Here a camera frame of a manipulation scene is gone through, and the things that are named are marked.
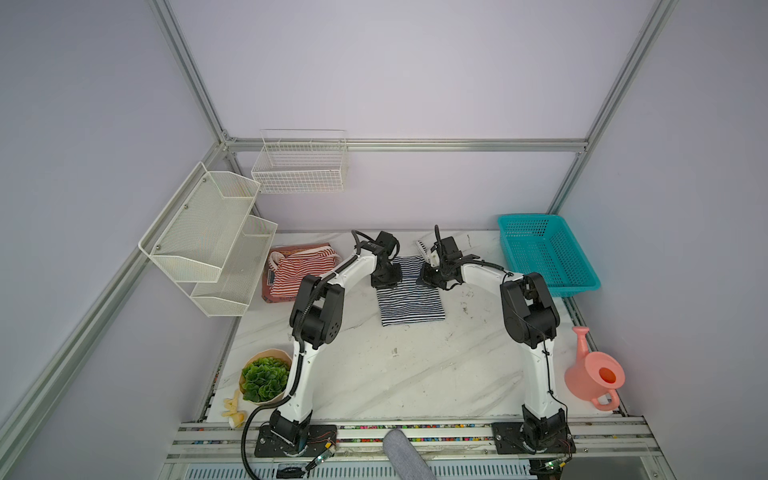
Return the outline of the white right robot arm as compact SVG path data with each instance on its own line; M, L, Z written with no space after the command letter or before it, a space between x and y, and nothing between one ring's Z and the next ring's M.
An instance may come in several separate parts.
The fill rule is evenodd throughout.
M422 264L421 284L449 291L479 287L499 300L504 329L518 345L523 369L522 447L544 452L566 434L568 407L557 398L554 340L560 316L543 277L520 274L476 256L453 266Z

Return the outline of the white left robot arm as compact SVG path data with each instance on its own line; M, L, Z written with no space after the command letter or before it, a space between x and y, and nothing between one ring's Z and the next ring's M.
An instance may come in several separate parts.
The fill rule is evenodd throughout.
M278 401L265 404L272 411L267 433L259 443L276 442L276 450L290 456L309 446L313 414L312 381L318 355L341 331L346 290L368 278L377 290L389 289L402 280L395 255L384 250L362 249L323 276L307 275L289 317L294 352L286 391Z

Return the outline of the navy white striped tank top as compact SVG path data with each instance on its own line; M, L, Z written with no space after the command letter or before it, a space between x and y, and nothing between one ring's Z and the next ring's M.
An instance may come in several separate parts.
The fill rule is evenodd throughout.
M439 322L446 312L435 287L420 282L424 260L419 255L403 255L399 247L393 264L401 267L402 279L391 288L376 291L383 327Z

